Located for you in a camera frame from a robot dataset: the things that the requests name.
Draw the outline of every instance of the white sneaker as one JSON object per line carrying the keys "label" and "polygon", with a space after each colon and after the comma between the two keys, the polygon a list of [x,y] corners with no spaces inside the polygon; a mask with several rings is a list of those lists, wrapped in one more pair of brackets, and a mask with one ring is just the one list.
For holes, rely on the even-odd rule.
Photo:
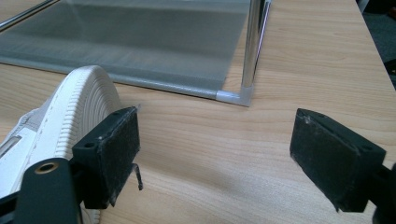
{"label": "white sneaker", "polygon": [[[99,66],[72,71],[38,109],[22,116],[0,145],[0,198],[20,189],[24,171],[53,157],[72,158],[72,146],[110,113],[121,109],[113,82]],[[82,209],[84,224],[98,210]]]}

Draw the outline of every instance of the table surface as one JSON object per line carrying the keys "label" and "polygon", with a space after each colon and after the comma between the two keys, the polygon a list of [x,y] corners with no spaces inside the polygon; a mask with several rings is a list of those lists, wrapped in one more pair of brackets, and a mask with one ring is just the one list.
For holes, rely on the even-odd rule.
{"label": "table surface", "polygon": [[[1,0],[0,20],[33,2]],[[2,140],[64,75],[6,64],[0,74]],[[396,162],[396,92],[355,0],[273,1],[251,107],[117,89],[123,105],[141,105],[135,162],[145,188],[131,176],[101,223],[371,223],[371,203],[336,213],[290,158],[299,107],[384,148],[388,168]]]}

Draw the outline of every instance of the shoe sole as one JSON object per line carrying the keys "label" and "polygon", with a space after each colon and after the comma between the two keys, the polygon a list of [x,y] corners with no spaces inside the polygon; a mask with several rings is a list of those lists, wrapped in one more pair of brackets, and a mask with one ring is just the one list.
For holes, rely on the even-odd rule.
{"label": "shoe sole", "polygon": [[[72,71],[53,94],[17,180],[39,161],[53,157],[71,159],[72,146],[120,108],[117,90],[105,70],[87,66]],[[18,190],[20,182],[16,181],[13,191]],[[82,209],[82,214],[84,223],[99,223],[99,211]]]}

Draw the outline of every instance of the metal rod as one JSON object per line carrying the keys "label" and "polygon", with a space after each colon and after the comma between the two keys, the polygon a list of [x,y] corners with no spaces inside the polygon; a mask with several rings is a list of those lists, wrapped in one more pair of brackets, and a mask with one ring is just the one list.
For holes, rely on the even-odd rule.
{"label": "metal rod", "polygon": [[253,84],[270,5],[271,0],[250,1],[247,25],[247,44],[245,48],[245,61],[242,77],[242,86],[246,88]]}
{"label": "metal rod", "polygon": [[37,11],[41,10],[42,8],[47,7],[57,1],[59,1],[59,0],[46,0],[34,7],[31,7],[29,9],[23,11],[22,13],[14,16],[6,21],[1,22],[0,23],[0,31],[7,29],[8,27],[12,26],[13,24],[24,20],[25,18],[35,14]]}

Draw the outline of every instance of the black plastic mount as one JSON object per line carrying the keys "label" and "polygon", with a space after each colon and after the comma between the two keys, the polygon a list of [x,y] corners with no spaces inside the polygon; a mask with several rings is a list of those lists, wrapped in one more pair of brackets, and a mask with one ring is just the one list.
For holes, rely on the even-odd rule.
{"label": "black plastic mount", "polygon": [[297,110],[290,155],[337,210],[363,212],[370,200],[374,223],[396,222],[396,166],[382,165],[385,154],[335,120]]}
{"label": "black plastic mount", "polygon": [[0,199],[0,224],[82,223],[79,205],[105,209],[138,166],[136,108],[110,114],[73,147],[73,159],[52,158],[28,168],[21,190]]}

